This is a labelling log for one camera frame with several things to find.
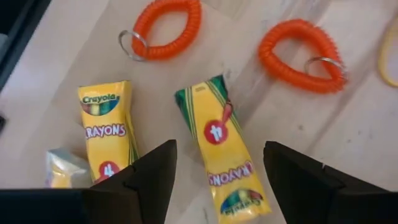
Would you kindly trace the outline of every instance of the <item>number 4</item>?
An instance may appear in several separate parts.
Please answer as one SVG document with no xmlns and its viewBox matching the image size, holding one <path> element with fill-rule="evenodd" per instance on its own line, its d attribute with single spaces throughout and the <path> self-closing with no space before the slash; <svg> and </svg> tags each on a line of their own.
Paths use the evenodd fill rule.
<svg viewBox="0 0 398 224">
<path fill-rule="evenodd" d="M 111 177 L 114 174 L 111 164 L 108 164 L 108 165 L 106 165 L 106 167 L 104 167 L 104 174 L 105 174 L 105 176 L 108 176 L 108 177 Z"/>
</svg>

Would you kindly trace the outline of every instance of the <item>light wood surface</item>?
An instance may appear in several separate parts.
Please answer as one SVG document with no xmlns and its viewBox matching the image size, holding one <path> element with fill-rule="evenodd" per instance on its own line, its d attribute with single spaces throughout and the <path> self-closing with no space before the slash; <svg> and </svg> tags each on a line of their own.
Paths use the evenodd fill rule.
<svg viewBox="0 0 398 224">
<path fill-rule="evenodd" d="M 220 73 L 243 127 L 273 214 L 253 223 L 284 223 L 262 165 L 262 148 L 279 141 L 345 173 L 398 190 L 398 98 L 376 71 L 383 32 L 396 0 L 202 0 L 198 38 L 164 62 L 134 62 L 117 36 L 150 0 L 53 1 L 0 94 L 8 123 L 0 136 L 0 187 L 42 187 L 45 152 L 60 146 L 84 154 L 77 88 L 130 80 L 131 114 L 143 155 L 168 139 L 178 144 L 177 173 L 166 223 L 216 223 L 198 147 L 174 103 L 176 90 Z M 335 40 L 349 71 L 344 91 L 305 92 L 266 75 L 256 50 L 278 22 L 303 18 Z M 179 35 L 186 15 L 156 22 L 151 44 Z M 276 49 L 301 69 L 312 57 L 297 41 Z M 322 72 L 316 66 L 314 72 Z"/>
</svg>

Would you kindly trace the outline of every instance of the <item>orange coil keychain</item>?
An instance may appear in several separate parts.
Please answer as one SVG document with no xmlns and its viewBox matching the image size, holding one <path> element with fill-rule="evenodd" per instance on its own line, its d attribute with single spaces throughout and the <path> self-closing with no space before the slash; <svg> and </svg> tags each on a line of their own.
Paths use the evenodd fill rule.
<svg viewBox="0 0 398 224">
<path fill-rule="evenodd" d="M 305 64 L 305 72 L 299 72 L 282 62 L 273 48 L 279 41 L 295 38 L 313 45 L 321 57 L 314 57 Z M 316 93 L 334 93 L 343 89 L 346 72 L 343 62 L 328 34 L 302 19 L 282 22 L 272 28 L 261 41 L 258 49 L 261 63 L 269 73 L 294 86 Z M 308 74 L 309 65 L 321 60 L 331 78 L 313 77 Z"/>
<path fill-rule="evenodd" d="M 153 23 L 161 15 L 172 11 L 188 12 L 188 21 L 183 32 L 177 39 L 167 45 L 148 46 L 146 37 Z M 134 60 L 165 60 L 176 56 L 193 42 L 198 34 L 200 24 L 200 0 L 156 0 L 144 9 L 138 17 L 132 32 L 124 30 L 119 34 L 119 44 L 124 52 Z M 121 43 L 122 37 L 126 34 L 133 36 L 131 42 L 133 54 L 130 54 Z"/>
</svg>

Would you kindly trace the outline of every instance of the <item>crayola crayon box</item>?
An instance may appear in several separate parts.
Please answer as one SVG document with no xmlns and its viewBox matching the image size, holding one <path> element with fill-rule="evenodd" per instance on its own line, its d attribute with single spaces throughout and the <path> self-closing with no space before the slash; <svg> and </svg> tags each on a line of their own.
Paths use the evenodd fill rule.
<svg viewBox="0 0 398 224">
<path fill-rule="evenodd" d="M 235 223 L 271 212 L 223 76 L 179 90 L 175 99 L 199 144 L 219 223 Z"/>
<path fill-rule="evenodd" d="M 130 116 L 129 81 L 78 90 L 91 175 L 98 183 L 138 159 Z"/>
</svg>

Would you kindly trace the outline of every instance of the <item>key ring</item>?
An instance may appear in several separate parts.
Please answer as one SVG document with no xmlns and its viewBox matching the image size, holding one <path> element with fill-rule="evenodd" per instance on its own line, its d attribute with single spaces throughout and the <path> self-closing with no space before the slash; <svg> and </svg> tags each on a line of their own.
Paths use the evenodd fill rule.
<svg viewBox="0 0 398 224">
<path fill-rule="evenodd" d="M 122 43 L 122 38 L 126 35 L 126 34 L 130 34 L 133 37 L 136 37 L 137 39 L 139 39 L 139 41 L 141 41 L 141 43 L 144 45 L 144 48 L 146 50 L 146 53 L 148 52 L 148 44 L 147 41 L 141 37 L 141 35 L 139 35 L 137 32 L 134 31 L 128 31 L 128 30 L 124 30 L 122 32 L 120 32 L 119 34 L 119 45 L 122 48 L 122 50 L 124 51 L 124 53 L 126 53 L 127 56 L 129 56 L 129 58 L 137 61 L 137 62 L 145 62 L 146 59 L 144 57 L 138 56 L 134 53 L 134 51 L 132 52 L 132 54 L 130 54 L 130 52 L 127 51 L 127 49 L 124 48 L 123 43 Z"/>
<path fill-rule="evenodd" d="M 302 39 L 315 47 L 322 57 L 310 59 L 307 62 L 308 65 L 305 66 L 306 73 L 297 71 L 281 61 L 273 51 L 275 46 L 285 39 Z M 309 21 L 294 19 L 277 24 L 261 40 L 258 56 L 268 74 L 304 90 L 320 94 L 336 93 L 342 90 L 346 83 L 343 62 L 335 43 L 325 31 Z M 317 60 L 332 63 L 340 70 L 327 69 L 330 78 L 313 77 L 308 74 L 308 66 Z"/>
<path fill-rule="evenodd" d="M 307 62 L 305 62 L 305 65 L 304 65 L 304 72 L 309 74 L 310 73 L 310 65 L 316 61 L 328 62 L 328 63 L 331 63 L 332 65 L 338 67 L 341 70 L 341 73 L 343 74 L 343 77 L 346 80 L 346 82 L 348 81 L 347 71 L 346 71 L 345 66 L 343 64 L 339 63 L 338 61 L 333 60 L 331 58 L 327 58 L 327 57 L 313 57 L 313 58 L 307 60 Z"/>
<path fill-rule="evenodd" d="M 147 35 L 153 23 L 161 15 L 168 12 L 183 11 L 188 14 L 188 20 L 182 33 L 170 43 L 163 46 L 149 46 L 146 42 Z M 151 2 L 137 18 L 131 31 L 124 30 L 119 34 L 119 44 L 123 51 L 133 60 L 165 60 L 183 52 L 198 35 L 201 24 L 200 0 L 155 0 Z M 130 54 L 121 43 L 121 38 L 131 34 Z"/>
</svg>

